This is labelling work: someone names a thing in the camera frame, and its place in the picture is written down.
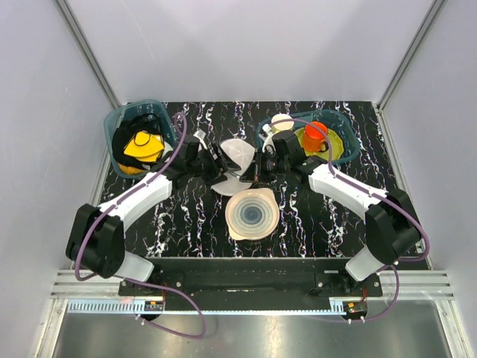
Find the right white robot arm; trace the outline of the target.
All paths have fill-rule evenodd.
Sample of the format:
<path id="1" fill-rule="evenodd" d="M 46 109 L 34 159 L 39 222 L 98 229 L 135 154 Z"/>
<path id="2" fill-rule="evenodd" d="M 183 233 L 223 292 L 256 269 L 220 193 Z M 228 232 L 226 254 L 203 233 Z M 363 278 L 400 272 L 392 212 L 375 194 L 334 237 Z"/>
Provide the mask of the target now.
<path id="1" fill-rule="evenodd" d="M 291 130 L 273 134 L 264 148 L 256 149 L 240 181 L 268 183 L 280 175 L 294 175 L 311 191 L 337 201 L 365 223 L 366 245 L 345 265 L 338 277 L 345 295 L 363 290 L 365 279 L 378 270 L 402 260 L 425 232 L 408 194 L 387 192 L 340 172 L 331 162 L 308 156 Z"/>

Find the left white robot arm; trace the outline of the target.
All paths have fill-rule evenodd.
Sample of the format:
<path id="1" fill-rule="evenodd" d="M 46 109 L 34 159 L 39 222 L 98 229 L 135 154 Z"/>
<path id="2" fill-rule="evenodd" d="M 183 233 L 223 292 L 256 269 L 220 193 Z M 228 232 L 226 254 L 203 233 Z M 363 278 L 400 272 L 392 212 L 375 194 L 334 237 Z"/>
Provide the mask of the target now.
<path id="1" fill-rule="evenodd" d="M 198 134 L 183 134 L 174 150 L 140 182 L 103 204 L 84 204 L 78 209 L 66 246 L 66 256 L 75 264 L 77 280 L 87 279 L 80 273 L 85 268 L 92 277 L 123 277 L 135 281 L 135 287 L 144 295 L 155 294 L 161 277 L 153 272 L 151 261 L 126 250 L 124 238 L 128 228 L 189 179 L 201 178 L 213 186 L 240 169 L 217 142 L 206 144 Z"/>

